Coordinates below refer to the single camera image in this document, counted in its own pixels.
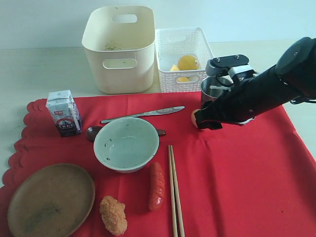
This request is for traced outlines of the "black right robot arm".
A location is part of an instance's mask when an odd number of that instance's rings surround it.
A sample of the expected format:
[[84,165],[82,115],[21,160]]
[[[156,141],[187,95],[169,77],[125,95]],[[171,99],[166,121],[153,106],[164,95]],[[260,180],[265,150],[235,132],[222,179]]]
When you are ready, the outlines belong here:
[[242,126],[287,102],[316,101],[316,40],[310,37],[293,43],[261,73],[242,54],[210,59],[205,70],[222,93],[194,113],[198,129],[217,130],[224,123]]

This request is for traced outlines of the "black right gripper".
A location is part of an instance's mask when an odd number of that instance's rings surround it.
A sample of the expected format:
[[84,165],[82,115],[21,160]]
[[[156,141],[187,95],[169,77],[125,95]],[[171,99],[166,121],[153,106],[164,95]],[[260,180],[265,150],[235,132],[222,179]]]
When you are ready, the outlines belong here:
[[223,123],[245,122],[300,96],[300,91],[276,75],[273,66],[247,79],[194,113],[199,130],[219,130]]

